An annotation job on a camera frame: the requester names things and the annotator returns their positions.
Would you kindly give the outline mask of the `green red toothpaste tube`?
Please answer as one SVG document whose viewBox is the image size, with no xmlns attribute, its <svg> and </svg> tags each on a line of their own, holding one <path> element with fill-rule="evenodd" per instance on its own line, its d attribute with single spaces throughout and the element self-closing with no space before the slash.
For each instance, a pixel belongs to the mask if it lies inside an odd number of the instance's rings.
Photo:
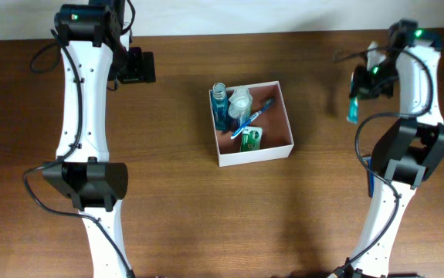
<svg viewBox="0 0 444 278">
<path fill-rule="evenodd" d="M 351 124 L 358 123 L 358 97 L 355 91 L 354 81 L 351 80 L 350 95 L 349 95 L 349 110 L 347 114 L 347 121 Z"/>
</svg>

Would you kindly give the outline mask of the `blue disposable razor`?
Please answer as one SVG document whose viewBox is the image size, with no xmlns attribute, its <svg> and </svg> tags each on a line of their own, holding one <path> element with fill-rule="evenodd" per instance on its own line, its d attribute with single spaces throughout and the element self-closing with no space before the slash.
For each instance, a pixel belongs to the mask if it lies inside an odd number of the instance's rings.
<svg viewBox="0 0 444 278">
<path fill-rule="evenodd" d="M 374 194 L 375 178 L 374 175 L 369 171 L 369 169 L 371 169 L 371 156 L 363 156 L 362 160 L 367 165 L 366 174 L 368 176 L 368 196 L 372 198 Z"/>
</svg>

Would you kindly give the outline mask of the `teal mouthwash bottle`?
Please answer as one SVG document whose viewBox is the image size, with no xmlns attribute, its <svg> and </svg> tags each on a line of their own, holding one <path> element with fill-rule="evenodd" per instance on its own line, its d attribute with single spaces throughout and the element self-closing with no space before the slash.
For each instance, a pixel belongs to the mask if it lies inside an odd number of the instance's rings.
<svg viewBox="0 0 444 278">
<path fill-rule="evenodd" d="M 212 112 L 214 117 L 215 129 L 218 131 L 228 130 L 227 111 L 229 108 L 228 97 L 225 90 L 225 84 L 215 83 L 211 92 Z"/>
</svg>

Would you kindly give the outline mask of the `blue white toothbrush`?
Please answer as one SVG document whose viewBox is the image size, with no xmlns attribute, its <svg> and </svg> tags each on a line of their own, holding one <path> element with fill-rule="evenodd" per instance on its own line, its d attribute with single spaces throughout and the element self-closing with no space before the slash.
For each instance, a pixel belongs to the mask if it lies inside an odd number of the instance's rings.
<svg viewBox="0 0 444 278">
<path fill-rule="evenodd" d="M 230 139 L 231 140 L 234 140 L 234 139 L 236 139 L 241 133 L 242 133 L 242 131 L 243 131 L 243 129 L 245 128 L 245 127 L 247 127 L 247 126 L 249 126 L 259 115 L 261 115 L 262 113 L 264 113 L 266 110 L 268 110 L 269 108 L 271 108 L 271 106 L 273 105 L 275 103 L 275 99 L 274 98 L 271 98 L 271 99 L 268 99 L 265 103 L 264 103 L 264 105 L 263 105 L 263 108 L 261 109 L 261 110 L 258 110 L 258 111 L 256 111 L 254 114 L 252 114 L 250 117 L 249 117 L 249 119 L 245 122 L 245 123 L 243 123 L 243 124 L 241 124 L 240 126 L 239 126 L 239 128 L 237 129 L 237 130 L 235 130 L 233 133 L 232 133 L 232 135 L 231 135 L 231 137 L 230 137 Z"/>
</svg>

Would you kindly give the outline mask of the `clear purple sanitizer bottle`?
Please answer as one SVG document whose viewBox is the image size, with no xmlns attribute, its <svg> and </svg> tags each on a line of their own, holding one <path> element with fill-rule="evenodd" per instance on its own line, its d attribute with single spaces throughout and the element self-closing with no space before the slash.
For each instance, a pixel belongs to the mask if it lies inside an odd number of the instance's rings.
<svg viewBox="0 0 444 278">
<path fill-rule="evenodd" d="M 229 98 L 227 131 L 235 132 L 251 115 L 253 97 L 246 86 L 239 86 Z"/>
</svg>

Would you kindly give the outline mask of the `white cardboard box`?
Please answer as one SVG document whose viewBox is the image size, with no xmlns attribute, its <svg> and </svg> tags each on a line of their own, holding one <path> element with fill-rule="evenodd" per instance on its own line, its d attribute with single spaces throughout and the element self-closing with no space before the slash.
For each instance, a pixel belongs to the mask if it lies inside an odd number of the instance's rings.
<svg viewBox="0 0 444 278">
<path fill-rule="evenodd" d="M 231 139 L 230 132 L 214 130 L 220 167 L 286 158 L 293 149 L 293 135 L 280 83 L 255 83 L 249 84 L 247 88 L 253 97 L 253 113 L 260 110 L 266 100 L 274 100 L 274 104 L 252 122 L 253 126 L 263 129 L 260 149 L 241 152 L 240 137 Z"/>
</svg>

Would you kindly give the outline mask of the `green white soap packet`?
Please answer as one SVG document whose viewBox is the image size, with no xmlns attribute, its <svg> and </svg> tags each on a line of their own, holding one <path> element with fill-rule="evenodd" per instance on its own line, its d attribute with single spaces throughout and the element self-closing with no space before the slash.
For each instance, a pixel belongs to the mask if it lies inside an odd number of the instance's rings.
<svg viewBox="0 0 444 278">
<path fill-rule="evenodd" d="M 245 127 L 242 130 L 241 152 L 258 151 L 260 149 L 263 129 L 261 127 Z"/>
</svg>

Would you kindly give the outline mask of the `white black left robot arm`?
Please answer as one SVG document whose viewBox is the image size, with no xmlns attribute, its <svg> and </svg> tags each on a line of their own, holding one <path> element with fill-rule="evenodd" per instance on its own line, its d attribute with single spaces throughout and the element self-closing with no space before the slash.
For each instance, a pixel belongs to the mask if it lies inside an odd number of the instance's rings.
<svg viewBox="0 0 444 278">
<path fill-rule="evenodd" d="M 132 277 L 121 224 L 128 171 L 110 161 L 106 138 L 107 84 L 153 83 L 154 55 L 132 47 L 132 2 L 65 4 L 52 34 L 65 70 L 63 127 L 55 161 L 42 166 L 44 179 L 85 225 L 95 277 Z"/>
</svg>

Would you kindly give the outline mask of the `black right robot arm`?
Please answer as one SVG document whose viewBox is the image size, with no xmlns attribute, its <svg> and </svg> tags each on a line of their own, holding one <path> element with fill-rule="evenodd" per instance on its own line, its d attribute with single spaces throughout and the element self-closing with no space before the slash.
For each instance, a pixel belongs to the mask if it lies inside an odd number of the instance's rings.
<svg viewBox="0 0 444 278">
<path fill-rule="evenodd" d="M 442 40 L 412 20 L 401 19 L 388 30 L 388 42 L 373 42 L 356 55 L 364 64 L 351 74 L 347 119 L 358 120 L 358 101 L 385 95 L 399 84 L 400 108 L 367 117 L 396 121 L 376 143 L 369 158 L 359 161 L 369 175 L 371 206 L 358 244 L 332 277 L 387 277 L 389 260 L 405 210 L 421 183 L 444 158 L 444 120 L 437 88 Z"/>
</svg>

